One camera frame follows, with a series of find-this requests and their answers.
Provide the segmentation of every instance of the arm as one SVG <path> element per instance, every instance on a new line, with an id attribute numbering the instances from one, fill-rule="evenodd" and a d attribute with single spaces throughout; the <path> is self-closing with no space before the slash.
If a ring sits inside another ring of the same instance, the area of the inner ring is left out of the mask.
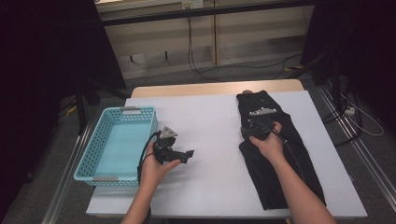
<path id="1" fill-rule="evenodd" d="M 146 154 L 148 157 L 143 163 L 139 190 L 121 223 L 143 223 L 158 185 L 163 181 L 168 171 L 180 164 L 180 160 L 175 160 L 165 165 L 160 165 L 154 155 L 150 154 L 153 152 L 152 147 L 153 143 L 151 142 L 147 148 Z"/>
<path id="2" fill-rule="evenodd" d="M 275 122 L 275 129 L 280 133 L 282 125 Z M 250 141 L 274 166 L 295 223 L 336 223 L 322 201 L 290 167 L 276 135 L 271 133 L 265 141 L 250 137 Z"/>

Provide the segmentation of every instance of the hand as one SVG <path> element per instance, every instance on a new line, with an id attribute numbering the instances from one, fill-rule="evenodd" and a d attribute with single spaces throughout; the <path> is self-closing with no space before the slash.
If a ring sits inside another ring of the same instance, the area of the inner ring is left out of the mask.
<path id="1" fill-rule="evenodd" d="M 274 129 L 280 133 L 282 125 L 278 122 L 274 122 Z M 283 156 L 283 144 L 282 141 L 274 134 L 270 133 L 264 141 L 257 139 L 253 136 L 249 137 L 250 142 L 259 148 L 262 155 L 268 159 L 269 162 L 273 163 L 279 159 L 284 159 Z"/>
<path id="2" fill-rule="evenodd" d="M 140 186 L 144 188 L 156 189 L 163 181 L 166 173 L 180 164 L 180 160 L 171 161 L 165 165 L 161 165 L 155 159 L 152 152 L 153 142 L 148 144 L 147 153 L 148 157 L 145 159 L 142 167 L 142 174 L 140 179 Z"/>

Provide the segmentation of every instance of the blue plastic basket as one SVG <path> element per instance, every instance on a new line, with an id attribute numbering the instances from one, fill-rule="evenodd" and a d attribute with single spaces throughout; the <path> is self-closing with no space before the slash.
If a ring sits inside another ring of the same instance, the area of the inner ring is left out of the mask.
<path id="1" fill-rule="evenodd" d="M 140 155 L 157 124 L 152 106 L 105 109 L 74 178 L 92 186 L 138 185 Z"/>

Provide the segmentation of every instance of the black garment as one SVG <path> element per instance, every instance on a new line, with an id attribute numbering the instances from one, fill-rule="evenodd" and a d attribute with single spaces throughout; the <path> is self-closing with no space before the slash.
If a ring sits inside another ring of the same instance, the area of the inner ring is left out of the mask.
<path id="1" fill-rule="evenodd" d="M 285 146 L 283 147 L 286 160 L 305 184 L 325 203 L 318 176 L 315 173 L 308 151 L 291 122 L 290 115 L 285 113 L 266 91 L 238 94 L 236 98 L 239 102 L 238 109 L 241 114 L 243 128 L 250 127 L 250 123 L 248 122 L 250 119 L 249 112 L 256 111 L 262 107 L 276 109 L 276 112 L 273 114 L 262 115 L 262 119 L 264 116 L 268 116 L 271 120 L 282 124 L 280 135 L 288 140 L 290 146 L 290 150 Z M 239 149 L 245 158 L 248 172 L 259 193 L 262 208 L 264 210 L 288 208 L 276 172 L 271 163 L 264 158 L 259 149 L 248 138 L 239 145 Z"/>

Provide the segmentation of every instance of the white table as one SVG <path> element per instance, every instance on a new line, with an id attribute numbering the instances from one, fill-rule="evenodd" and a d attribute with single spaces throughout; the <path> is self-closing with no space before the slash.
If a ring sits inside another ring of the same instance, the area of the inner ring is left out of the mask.
<path id="1" fill-rule="evenodd" d="M 307 91 L 270 92 L 291 114 L 330 212 L 338 218 L 366 217 L 332 141 Z M 289 209 L 262 209 L 239 151 L 243 141 L 235 94 L 128 99 L 126 105 L 154 105 L 159 127 L 178 133 L 174 150 L 194 149 L 187 164 L 170 172 L 151 203 L 153 217 L 289 217 Z M 97 187 L 87 213 L 123 216 L 134 197 L 130 187 Z"/>

